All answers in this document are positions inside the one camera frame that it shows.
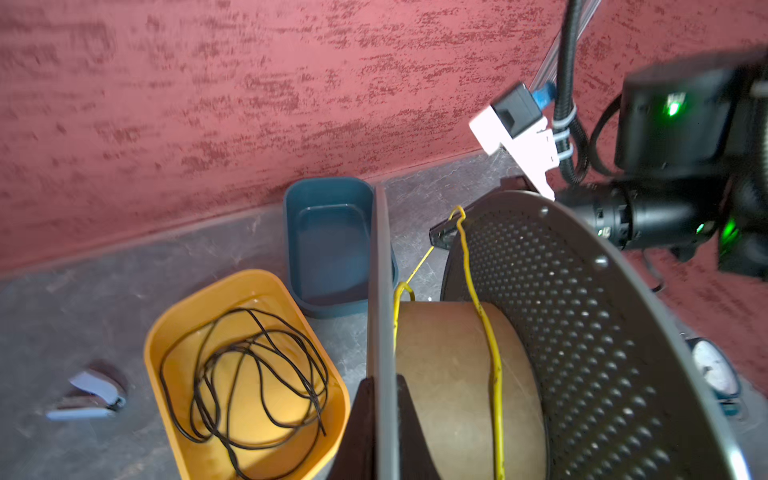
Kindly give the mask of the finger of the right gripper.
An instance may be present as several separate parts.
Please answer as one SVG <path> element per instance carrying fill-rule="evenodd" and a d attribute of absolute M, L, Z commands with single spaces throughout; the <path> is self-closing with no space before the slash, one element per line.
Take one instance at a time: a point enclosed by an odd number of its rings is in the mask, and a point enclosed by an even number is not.
<path fill-rule="evenodd" d="M 429 230 L 430 245 L 435 248 L 451 248 L 458 235 L 457 223 L 461 219 L 459 215 L 444 220 Z"/>

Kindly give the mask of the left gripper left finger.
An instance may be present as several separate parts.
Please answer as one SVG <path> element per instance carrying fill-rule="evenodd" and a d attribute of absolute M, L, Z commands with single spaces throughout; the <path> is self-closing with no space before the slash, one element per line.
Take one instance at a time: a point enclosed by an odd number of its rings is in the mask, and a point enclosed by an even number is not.
<path fill-rule="evenodd" d="M 372 378 L 363 379 L 328 480 L 372 478 Z"/>

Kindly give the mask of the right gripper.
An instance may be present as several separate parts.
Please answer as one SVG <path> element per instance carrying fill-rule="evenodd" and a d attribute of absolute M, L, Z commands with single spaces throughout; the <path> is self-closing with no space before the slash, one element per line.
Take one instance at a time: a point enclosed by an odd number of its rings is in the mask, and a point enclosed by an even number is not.
<path fill-rule="evenodd" d="M 716 178 L 621 179 L 572 186 L 555 199 L 620 250 L 667 249 L 689 261 L 719 226 L 725 188 Z"/>

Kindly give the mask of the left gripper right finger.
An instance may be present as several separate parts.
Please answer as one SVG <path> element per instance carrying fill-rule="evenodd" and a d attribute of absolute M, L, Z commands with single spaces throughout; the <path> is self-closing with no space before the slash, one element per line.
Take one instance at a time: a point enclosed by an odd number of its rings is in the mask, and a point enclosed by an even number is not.
<path fill-rule="evenodd" d="M 412 480 L 440 480 L 431 457 L 406 379 L 398 375 L 398 430 L 400 478 Z"/>

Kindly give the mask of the black cable spool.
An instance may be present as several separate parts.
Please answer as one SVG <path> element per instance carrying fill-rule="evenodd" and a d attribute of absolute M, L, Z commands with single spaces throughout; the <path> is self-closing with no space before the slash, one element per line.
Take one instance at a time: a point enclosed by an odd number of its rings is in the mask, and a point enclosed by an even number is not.
<path fill-rule="evenodd" d="M 437 302 L 397 294 L 397 369 L 442 478 L 747 479 L 727 417 L 663 305 L 533 193 L 454 208 Z"/>

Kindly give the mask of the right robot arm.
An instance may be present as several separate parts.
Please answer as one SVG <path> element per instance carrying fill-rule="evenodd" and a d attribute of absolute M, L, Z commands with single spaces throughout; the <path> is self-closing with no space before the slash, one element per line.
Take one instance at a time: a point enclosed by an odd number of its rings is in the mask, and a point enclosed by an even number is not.
<path fill-rule="evenodd" d="M 558 135 L 543 115 L 555 89 L 518 84 L 470 123 L 487 153 L 507 151 L 515 181 L 569 208 L 621 250 L 669 249 L 692 258 L 718 241 L 721 271 L 767 276 L 767 50 L 704 52 L 628 75 L 598 126 L 618 123 L 614 163 L 593 133 L 585 153 L 603 184 L 554 191 Z"/>

